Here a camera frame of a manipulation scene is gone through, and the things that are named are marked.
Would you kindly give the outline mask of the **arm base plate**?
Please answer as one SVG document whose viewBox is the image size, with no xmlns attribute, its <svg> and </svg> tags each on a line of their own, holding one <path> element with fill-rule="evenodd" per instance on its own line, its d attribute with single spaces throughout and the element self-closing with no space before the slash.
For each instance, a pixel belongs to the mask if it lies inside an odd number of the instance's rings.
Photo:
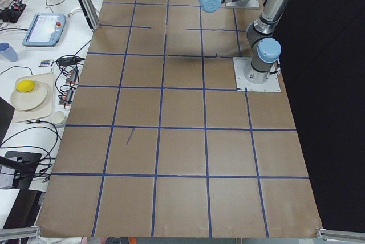
<svg viewBox="0 0 365 244">
<path fill-rule="evenodd" d="M 228 2 L 226 7 L 241 8 L 241 9 L 259 9 L 259 0 L 238 0 L 236 2 Z"/>
<path fill-rule="evenodd" d="M 251 57 L 234 57 L 236 90 L 242 92 L 281 92 L 278 74 L 272 65 L 268 72 L 253 70 Z"/>
</svg>

